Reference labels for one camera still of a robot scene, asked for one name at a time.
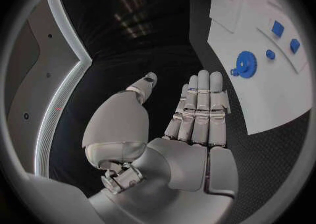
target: white panel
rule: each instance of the white panel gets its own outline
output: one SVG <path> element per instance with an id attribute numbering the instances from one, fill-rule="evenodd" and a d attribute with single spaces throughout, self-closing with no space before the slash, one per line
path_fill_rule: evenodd
<path id="1" fill-rule="evenodd" d="M 216 7 L 213 2 L 217 1 L 212 0 L 211 13 Z M 234 33 L 223 27 L 225 24 L 212 21 L 208 43 L 236 90 L 248 134 L 254 134 L 283 125 L 308 111 L 312 106 L 311 77 L 303 42 L 278 1 L 239 0 L 239 3 L 241 12 Z M 285 27 L 278 41 L 270 34 L 273 24 L 270 20 L 279 20 Z M 290 50 L 292 38 L 301 43 L 296 55 Z M 266 57 L 268 49 L 275 52 L 274 61 Z M 242 51 L 250 51 L 257 58 L 258 69 L 250 79 L 230 75 Z"/>

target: blue gear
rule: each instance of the blue gear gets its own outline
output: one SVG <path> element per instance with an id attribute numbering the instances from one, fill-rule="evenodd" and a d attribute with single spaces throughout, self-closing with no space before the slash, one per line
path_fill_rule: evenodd
<path id="1" fill-rule="evenodd" d="M 236 62 L 236 71 L 243 78 L 251 78 L 257 70 L 257 61 L 253 53 L 243 51 L 239 54 Z"/>

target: blue object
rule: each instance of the blue object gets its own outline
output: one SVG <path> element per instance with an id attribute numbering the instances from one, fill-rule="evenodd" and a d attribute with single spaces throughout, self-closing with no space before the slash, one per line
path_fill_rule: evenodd
<path id="1" fill-rule="evenodd" d="M 296 38 L 291 40 L 290 47 L 294 54 L 298 51 L 298 49 L 300 48 L 300 45 L 301 43 Z"/>
<path id="2" fill-rule="evenodd" d="M 271 30 L 277 37 L 281 37 L 284 31 L 284 26 L 278 21 L 274 21 L 273 28 Z"/>
<path id="3" fill-rule="evenodd" d="M 275 53 L 272 50 L 267 50 L 265 55 L 267 56 L 267 58 L 274 60 L 275 59 Z"/>
<path id="4" fill-rule="evenodd" d="M 236 68 L 231 70 L 231 75 L 251 78 L 256 70 L 257 61 L 254 54 L 249 51 L 243 51 L 238 55 Z"/>

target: blue block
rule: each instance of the blue block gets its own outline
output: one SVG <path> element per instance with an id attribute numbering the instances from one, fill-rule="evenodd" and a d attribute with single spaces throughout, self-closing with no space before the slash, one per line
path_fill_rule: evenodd
<path id="1" fill-rule="evenodd" d="M 274 21 L 273 28 L 271 30 L 277 37 L 281 37 L 284 31 L 284 26 L 278 21 Z"/>
<path id="2" fill-rule="evenodd" d="M 274 60 L 275 59 L 275 53 L 272 50 L 267 50 L 265 55 L 267 56 L 267 58 Z"/>
<path id="3" fill-rule="evenodd" d="M 290 47 L 294 54 L 298 51 L 298 49 L 300 48 L 300 45 L 301 43 L 296 38 L 291 40 Z"/>

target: blue square block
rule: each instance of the blue square block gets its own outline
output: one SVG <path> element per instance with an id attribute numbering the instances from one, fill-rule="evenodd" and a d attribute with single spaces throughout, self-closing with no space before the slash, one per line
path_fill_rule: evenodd
<path id="1" fill-rule="evenodd" d="M 278 21 L 274 21 L 273 28 L 271 30 L 277 37 L 281 37 L 284 31 L 284 26 Z"/>
<path id="2" fill-rule="evenodd" d="M 301 43 L 296 38 L 291 40 L 290 47 L 294 54 L 298 51 L 298 49 L 300 48 L 300 45 Z"/>

